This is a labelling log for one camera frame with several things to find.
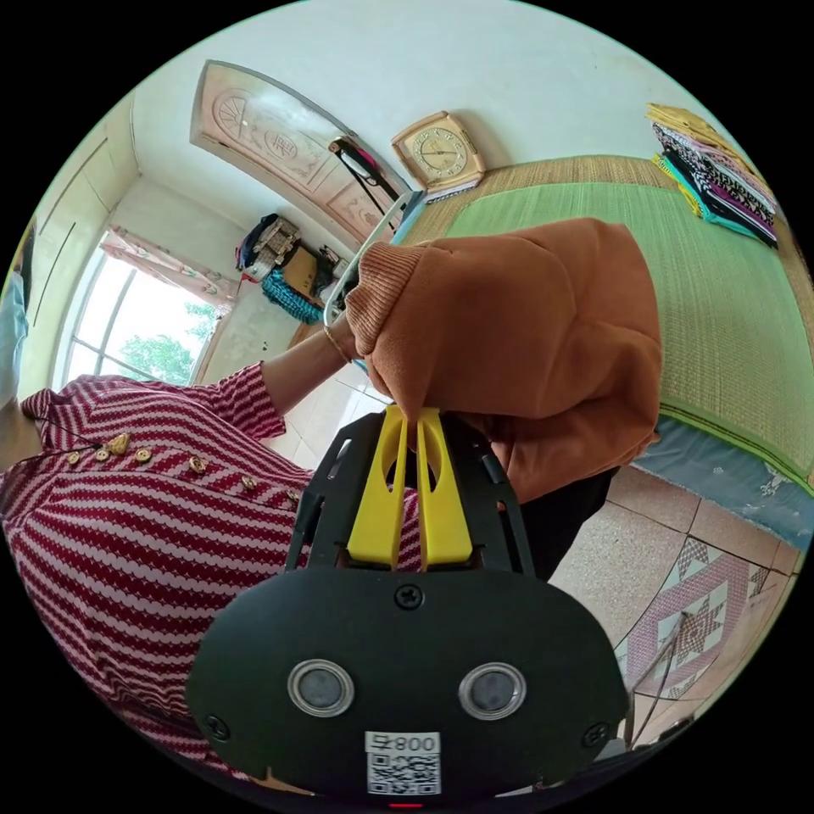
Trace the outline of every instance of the wall clock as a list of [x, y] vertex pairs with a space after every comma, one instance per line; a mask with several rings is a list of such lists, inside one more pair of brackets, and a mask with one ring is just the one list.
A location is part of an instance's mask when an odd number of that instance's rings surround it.
[[431, 193], [477, 186], [486, 167], [464, 126], [446, 110], [427, 116], [393, 139], [409, 173]]

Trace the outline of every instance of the qr code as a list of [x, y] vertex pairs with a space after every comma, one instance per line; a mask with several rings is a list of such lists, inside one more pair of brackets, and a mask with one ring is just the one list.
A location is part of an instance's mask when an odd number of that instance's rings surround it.
[[441, 794], [440, 755], [368, 755], [370, 794]]

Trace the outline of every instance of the screw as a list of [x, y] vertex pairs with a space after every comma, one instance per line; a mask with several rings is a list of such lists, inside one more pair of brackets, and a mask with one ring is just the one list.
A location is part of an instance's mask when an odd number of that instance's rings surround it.
[[415, 608], [421, 607], [424, 601], [424, 594], [417, 585], [402, 585], [396, 591], [396, 605], [402, 611], [414, 611]]
[[595, 723], [583, 735], [583, 746], [590, 749], [597, 744], [601, 744], [602, 741], [607, 740], [610, 731], [611, 728], [606, 723]]
[[229, 727], [216, 715], [207, 715], [203, 720], [203, 725], [212, 733], [215, 740], [229, 739]]

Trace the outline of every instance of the orange sweatshirt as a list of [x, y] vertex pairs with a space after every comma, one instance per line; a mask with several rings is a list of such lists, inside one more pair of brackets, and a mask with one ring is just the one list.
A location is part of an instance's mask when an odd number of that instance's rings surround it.
[[409, 421], [428, 406], [480, 428], [521, 502], [655, 439], [659, 316], [625, 226], [375, 243], [359, 279], [347, 317], [373, 385]]

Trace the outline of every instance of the tree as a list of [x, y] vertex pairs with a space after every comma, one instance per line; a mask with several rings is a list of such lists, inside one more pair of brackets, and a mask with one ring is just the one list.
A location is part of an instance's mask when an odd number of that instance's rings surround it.
[[199, 339], [201, 343], [206, 342], [206, 340], [212, 336], [212, 331], [215, 328], [217, 312], [211, 305], [205, 302], [192, 302], [187, 300], [184, 303], [184, 307], [190, 316], [198, 318], [197, 324], [189, 329], [189, 333], [196, 339]]
[[[192, 354], [177, 340], [161, 334], [157, 337], [133, 337], [121, 349], [122, 361], [153, 379], [168, 384], [189, 384], [195, 360]], [[122, 371], [131, 378], [132, 371]]]

